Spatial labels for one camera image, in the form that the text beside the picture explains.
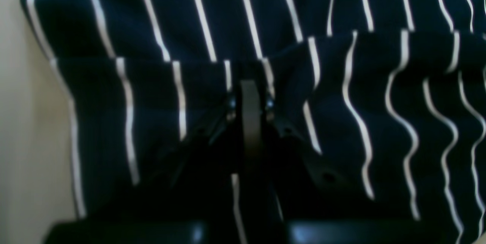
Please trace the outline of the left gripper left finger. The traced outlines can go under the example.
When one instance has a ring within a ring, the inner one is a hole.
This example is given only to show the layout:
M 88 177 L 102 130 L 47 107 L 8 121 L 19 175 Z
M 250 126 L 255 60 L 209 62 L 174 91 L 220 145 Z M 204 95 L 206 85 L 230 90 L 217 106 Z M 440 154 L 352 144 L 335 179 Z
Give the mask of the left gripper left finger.
M 55 225 L 45 244 L 249 244 L 241 212 L 248 166 L 243 120 L 252 82 L 241 81 L 153 175 L 89 218 Z

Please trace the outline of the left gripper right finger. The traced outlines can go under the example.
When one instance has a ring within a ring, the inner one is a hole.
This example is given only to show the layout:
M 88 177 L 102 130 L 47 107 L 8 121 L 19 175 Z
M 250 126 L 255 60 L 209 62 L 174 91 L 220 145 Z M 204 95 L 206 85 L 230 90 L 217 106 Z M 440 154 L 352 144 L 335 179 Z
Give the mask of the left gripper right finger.
M 436 222 L 368 198 L 249 81 L 250 244 L 445 242 Z

